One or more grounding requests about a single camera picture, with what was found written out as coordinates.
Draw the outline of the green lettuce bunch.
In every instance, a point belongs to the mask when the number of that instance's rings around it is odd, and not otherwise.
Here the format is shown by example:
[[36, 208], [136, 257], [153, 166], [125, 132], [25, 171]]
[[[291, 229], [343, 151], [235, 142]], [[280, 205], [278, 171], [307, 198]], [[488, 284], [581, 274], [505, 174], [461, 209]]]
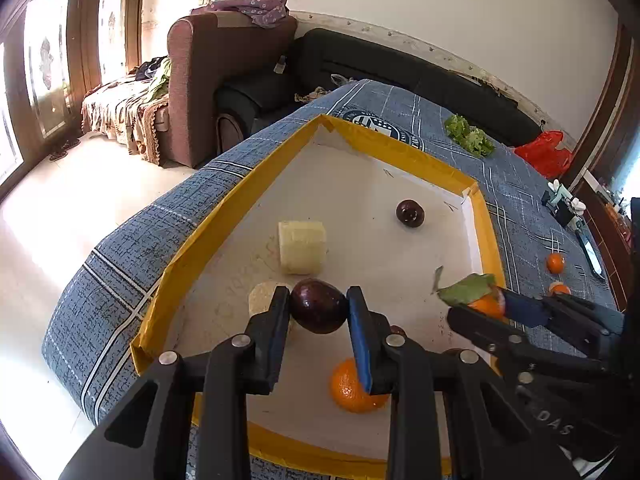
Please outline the green lettuce bunch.
[[480, 128], [472, 126], [461, 115], [451, 115], [444, 121], [449, 139], [476, 157], [487, 157], [495, 151], [495, 145]]

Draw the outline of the dark red plum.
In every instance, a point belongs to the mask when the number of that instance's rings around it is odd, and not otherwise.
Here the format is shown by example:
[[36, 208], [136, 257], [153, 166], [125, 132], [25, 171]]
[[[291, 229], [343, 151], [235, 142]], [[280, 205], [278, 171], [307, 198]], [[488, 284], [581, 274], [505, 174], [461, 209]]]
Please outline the dark red plum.
[[422, 226], [425, 212], [415, 200], [402, 200], [396, 207], [396, 218], [407, 228], [416, 229]]

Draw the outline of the wrinkled red jujube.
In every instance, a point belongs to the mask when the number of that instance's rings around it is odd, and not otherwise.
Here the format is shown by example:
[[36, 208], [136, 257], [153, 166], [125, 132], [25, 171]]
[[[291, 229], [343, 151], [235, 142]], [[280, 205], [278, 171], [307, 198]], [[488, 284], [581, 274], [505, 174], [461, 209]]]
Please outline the wrinkled red jujube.
[[393, 334], [400, 335], [400, 336], [403, 336], [403, 337], [407, 337], [407, 334], [406, 334], [405, 330], [403, 328], [401, 328], [400, 326], [398, 326], [398, 325], [391, 325], [390, 326], [390, 331]]

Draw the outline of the white block banana piece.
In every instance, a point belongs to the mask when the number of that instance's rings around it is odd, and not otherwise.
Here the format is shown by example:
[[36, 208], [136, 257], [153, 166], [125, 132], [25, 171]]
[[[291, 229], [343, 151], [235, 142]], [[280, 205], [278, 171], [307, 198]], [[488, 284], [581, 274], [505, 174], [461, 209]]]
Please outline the white block banana piece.
[[326, 261], [326, 228], [320, 221], [278, 224], [280, 268], [284, 274], [312, 275]]

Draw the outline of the orange with green leaf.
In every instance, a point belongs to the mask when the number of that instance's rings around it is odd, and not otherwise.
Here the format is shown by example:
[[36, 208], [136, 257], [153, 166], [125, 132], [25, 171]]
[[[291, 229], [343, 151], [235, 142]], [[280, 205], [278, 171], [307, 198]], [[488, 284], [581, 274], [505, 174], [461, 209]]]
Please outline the orange with green leaf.
[[472, 273], [447, 287], [440, 287], [439, 281], [444, 267], [434, 271], [433, 290], [449, 307], [465, 306], [477, 310], [490, 318], [501, 320], [506, 316], [506, 300], [497, 285], [494, 274]]

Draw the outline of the blue plaid tablecloth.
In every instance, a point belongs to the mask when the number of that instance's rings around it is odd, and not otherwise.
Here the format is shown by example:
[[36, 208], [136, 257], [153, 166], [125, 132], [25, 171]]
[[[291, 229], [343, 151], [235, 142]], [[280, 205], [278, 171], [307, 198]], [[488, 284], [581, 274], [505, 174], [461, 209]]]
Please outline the blue plaid tablecloth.
[[42, 352], [66, 479], [574, 479], [622, 451], [585, 208], [372, 80], [214, 158], [93, 248]]

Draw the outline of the patterned covered couch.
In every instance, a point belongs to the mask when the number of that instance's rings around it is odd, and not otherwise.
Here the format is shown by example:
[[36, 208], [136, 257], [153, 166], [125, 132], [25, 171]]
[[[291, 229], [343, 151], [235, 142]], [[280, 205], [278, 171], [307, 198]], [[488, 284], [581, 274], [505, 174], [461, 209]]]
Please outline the patterned covered couch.
[[170, 130], [170, 73], [170, 58], [158, 56], [93, 89], [81, 104], [82, 132], [101, 133], [130, 155], [160, 165], [160, 137]]

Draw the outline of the black box holder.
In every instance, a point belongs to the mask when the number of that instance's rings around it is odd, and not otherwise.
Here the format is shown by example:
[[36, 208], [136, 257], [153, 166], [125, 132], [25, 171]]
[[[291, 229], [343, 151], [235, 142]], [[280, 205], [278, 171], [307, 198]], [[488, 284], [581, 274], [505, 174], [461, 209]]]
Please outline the black box holder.
[[553, 217], [562, 228], [566, 228], [574, 219], [575, 213], [572, 207], [565, 201], [559, 200], [554, 207]]

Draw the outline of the wooden glass door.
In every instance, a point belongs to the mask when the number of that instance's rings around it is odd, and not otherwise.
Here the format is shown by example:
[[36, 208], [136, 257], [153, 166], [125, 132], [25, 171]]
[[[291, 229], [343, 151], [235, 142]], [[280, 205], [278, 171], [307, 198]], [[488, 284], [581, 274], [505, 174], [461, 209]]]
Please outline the wooden glass door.
[[140, 62], [142, 0], [1, 0], [1, 193], [82, 135], [88, 94]]

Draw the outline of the black smartphone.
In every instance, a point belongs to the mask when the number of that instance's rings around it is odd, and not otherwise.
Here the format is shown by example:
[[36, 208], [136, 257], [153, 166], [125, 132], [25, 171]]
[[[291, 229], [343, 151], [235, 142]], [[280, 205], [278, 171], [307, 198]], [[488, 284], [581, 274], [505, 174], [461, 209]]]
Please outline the black smartphone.
[[605, 281], [605, 272], [601, 266], [600, 260], [594, 250], [593, 244], [591, 244], [588, 237], [582, 231], [576, 232], [576, 237], [578, 239], [579, 245], [582, 246], [582, 250], [584, 251], [586, 258], [589, 263], [589, 267], [591, 273], [600, 281]]

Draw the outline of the yellow rimmed white tray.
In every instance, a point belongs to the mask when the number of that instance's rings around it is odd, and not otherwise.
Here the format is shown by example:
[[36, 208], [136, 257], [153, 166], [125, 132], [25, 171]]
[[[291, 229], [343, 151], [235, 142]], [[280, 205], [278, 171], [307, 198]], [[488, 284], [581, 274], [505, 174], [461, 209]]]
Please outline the yellow rimmed white tray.
[[143, 372], [165, 350], [212, 350], [290, 294], [279, 379], [248, 401], [248, 446], [317, 474], [381, 479], [390, 397], [361, 387], [347, 292], [432, 351], [462, 349], [444, 285], [474, 276], [500, 315], [498, 245], [477, 180], [390, 134], [321, 115], [250, 168], [171, 259], [131, 345]]

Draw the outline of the black sofa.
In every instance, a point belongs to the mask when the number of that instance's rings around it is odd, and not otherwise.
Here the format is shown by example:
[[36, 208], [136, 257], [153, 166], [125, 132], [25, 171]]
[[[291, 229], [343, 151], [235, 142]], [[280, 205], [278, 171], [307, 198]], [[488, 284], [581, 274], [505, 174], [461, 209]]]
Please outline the black sofa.
[[514, 99], [486, 82], [340, 32], [306, 32], [288, 47], [281, 64], [281, 73], [255, 70], [227, 79], [215, 91], [218, 110], [236, 121], [242, 136], [293, 113], [303, 105], [296, 98], [363, 79], [391, 84], [445, 107], [507, 146], [526, 144], [541, 133], [541, 126], [521, 112]]

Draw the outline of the small dark plum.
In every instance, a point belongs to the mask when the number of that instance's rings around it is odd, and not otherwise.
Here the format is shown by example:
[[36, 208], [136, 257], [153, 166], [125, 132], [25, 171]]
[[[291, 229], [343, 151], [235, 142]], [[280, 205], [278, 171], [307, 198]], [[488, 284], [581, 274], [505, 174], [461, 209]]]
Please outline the small dark plum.
[[291, 318], [311, 333], [335, 332], [346, 321], [348, 312], [345, 295], [327, 282], [305, 278], [291, 292]]

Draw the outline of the small orange tangerine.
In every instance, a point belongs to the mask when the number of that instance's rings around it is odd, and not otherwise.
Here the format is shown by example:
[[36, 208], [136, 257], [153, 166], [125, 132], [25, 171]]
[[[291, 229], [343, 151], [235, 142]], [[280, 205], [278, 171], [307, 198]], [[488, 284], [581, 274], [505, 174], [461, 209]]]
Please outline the small orange tangerine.
[[549, 295], [554, 295], [554, 294], [570, 295], [571, 293], [572, 291], [570, 290], [570, 288], [564, 283], [559, 281], [552, 282], [548, 287]]

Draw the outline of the white cylinder banana piece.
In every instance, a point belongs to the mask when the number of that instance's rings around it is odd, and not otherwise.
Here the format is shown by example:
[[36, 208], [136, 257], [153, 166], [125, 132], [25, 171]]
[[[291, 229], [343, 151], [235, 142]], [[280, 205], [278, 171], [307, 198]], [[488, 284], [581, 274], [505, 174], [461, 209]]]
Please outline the white cylinder banana piece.
[[288, 289], [288, 285], [276, 281], [257, 284], [248, 295], [248, 315], [254, 316], [269, 310], [274, 292], [279, 287]]

